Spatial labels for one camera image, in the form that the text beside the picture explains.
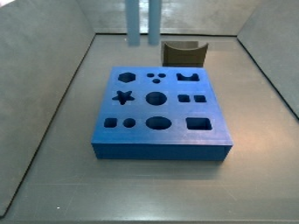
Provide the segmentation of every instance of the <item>star-shaped hole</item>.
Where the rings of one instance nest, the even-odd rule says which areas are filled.
[[[126,101],[132,101],[134,97],[130,96],[132,91],[121,92],[116,91],[116,97],[112,98],[113,101],[118,101],[120,105],[125,105]]]

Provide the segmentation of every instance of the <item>blue shape sorter box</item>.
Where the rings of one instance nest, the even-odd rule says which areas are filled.
[[[223,160],[232,147],[204,68],[112,68],[90,141],[97,158]]]

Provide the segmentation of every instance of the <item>gray surface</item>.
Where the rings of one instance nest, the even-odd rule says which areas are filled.
[[[96,160],[110,67],[160,65],[160,46],[124,39],[93,41],[4,221],[299,221],[297,120],[235,38],[162,37],[209,42],[235,143],[224,162]]]
[[[265,0],[162,0],[161,33],[235,35]],[[78,0],[97,33],[126,33],[124,0]],[[140,0],[140,32],[148,30],[148,0]]]
[[[299,117],[299,1],[268,0],[237,38]]]
[[[73,0],[0,9],[0,216],[93,35]]]

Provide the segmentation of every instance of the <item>rectangular hole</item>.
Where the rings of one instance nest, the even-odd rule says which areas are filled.
[[[205,96],[204,95],[199,95],[199,94],[193,96],[193,100],[196,102],[207,102]]]
[[[116,118],[106,118],[104,122],[105,128],[114,128],[117,126],[117,119]]]
[[[211,130],[211,120],[208,118],[188,117],[185,118],[188,130]]]
[[[187,94],[178,94],[177,98],[178,98],[178,102],[189,102],[191,101],[191,97]]]

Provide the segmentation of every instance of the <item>hexagonal hole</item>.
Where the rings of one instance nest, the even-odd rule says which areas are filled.
[[[128,83],[129,81],[134,81],[136,80],[136,75],[133,73],[121,73],[117,76],[117,79],[120,81],[122,81],[124,83]]]

